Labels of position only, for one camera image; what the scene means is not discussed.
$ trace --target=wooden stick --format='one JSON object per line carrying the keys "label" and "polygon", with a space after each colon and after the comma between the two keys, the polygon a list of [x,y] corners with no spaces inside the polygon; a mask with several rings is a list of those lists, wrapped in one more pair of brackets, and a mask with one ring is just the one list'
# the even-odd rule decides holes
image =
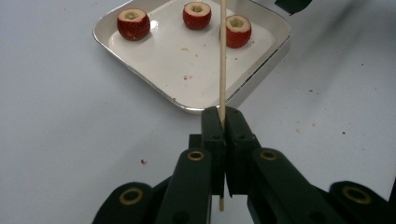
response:
{"label": "wooden stick", "polygon": [[[225,128],[225,92],[226,92],[226,13],[227,0],[220,5],[220,85],[219,85],[219,119],[221,128]],[[219,198],[219,210],[224,211],[224,197]]]}

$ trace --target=apple flesh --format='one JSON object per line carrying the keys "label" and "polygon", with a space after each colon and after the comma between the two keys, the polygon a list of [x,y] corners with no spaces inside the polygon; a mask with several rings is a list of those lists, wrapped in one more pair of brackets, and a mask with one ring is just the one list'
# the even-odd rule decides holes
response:
{"label": "apple flesh", "polygon": [[127,40],[141,40],[149,34],[149,16],[140,8],[123,10],[117,18],[117,28]]}
{"label": "apple flesh", "polygon": [[239,49],[246,45],[251,37],[251,25],[248,18],[233,15],[226,18],[227,47]]}
{"label": "apple flesh", "polygon": [[202,30],[210,22],[212,10],[203,2],[190,2],[184,6],[183,21],[191,30]]}

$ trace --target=screw hole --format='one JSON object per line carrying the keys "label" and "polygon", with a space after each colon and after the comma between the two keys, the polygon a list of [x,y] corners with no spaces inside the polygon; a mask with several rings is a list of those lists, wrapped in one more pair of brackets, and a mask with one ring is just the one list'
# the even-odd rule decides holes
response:
{"label": "screw hole", "polygon": [[345,186],[343,188],[343,194],[352,202],[361,203],[361,204],[369,204],[372,199],[368,193],[364,190],[352,187]]}
{"label": "screw hole", "polygon": [[270,149],[263,150],[262,153],[260,153],[260,157],[267,161],[277,160],[277,154],[273,150],[270,150]]}
{"label": "screw hole", "polygon": [[189,158],[192,161],[201,161],[205,157],[205,154],[200,152],[200,151],[192,151],[189,154],[187,154],[187,158]]}
{"label": "screw hole", "polygon": [[130,188],[125,190],[119,197],[120,203],[124,205],[133,205],[139,203],[143,198],[143,190],[139,188]]}

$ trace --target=white tray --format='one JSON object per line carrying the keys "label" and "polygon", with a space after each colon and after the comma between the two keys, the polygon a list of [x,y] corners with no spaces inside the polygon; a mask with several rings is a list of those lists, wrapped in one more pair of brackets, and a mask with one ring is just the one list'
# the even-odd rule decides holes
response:
{"label": "white tray", "polygon": [[[205,0],[212,19],[202,31],[189,30],[182,11],[189,0],[134,0],[108,12],[93,28],[94,38],[152,88],[183,110],[199,113],[219,104],[220,2]],[[118,14],[129,7],[147,11],[151,29],[133,42],[120,36]],[[284,56],[290,38],[286,21],[248,0],[228,0],[227,16],[249,18],[252,36],[241,49],[227,48],[227,105],[239,105]]]}

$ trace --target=apple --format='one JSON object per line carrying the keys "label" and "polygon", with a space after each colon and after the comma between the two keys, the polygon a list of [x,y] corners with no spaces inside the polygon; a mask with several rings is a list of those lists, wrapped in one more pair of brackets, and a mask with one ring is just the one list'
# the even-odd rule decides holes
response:
{"label": "apple", "polygon": [[127,40],[141,40],[149,34],[149,16],[140,8],[125,9],[117,18],[117,28]]}
{"label": "apple", "polygon": [[203,2],[190,2],[184,6],[183,21],[189,29],[202,30],[210,22],[212,10]]}
{"label": "apple", "polygon": [[229,48],[239,49],[246,45],[251,37],[251,25],[248,18],[233,15],[226,18],[226,43]]}

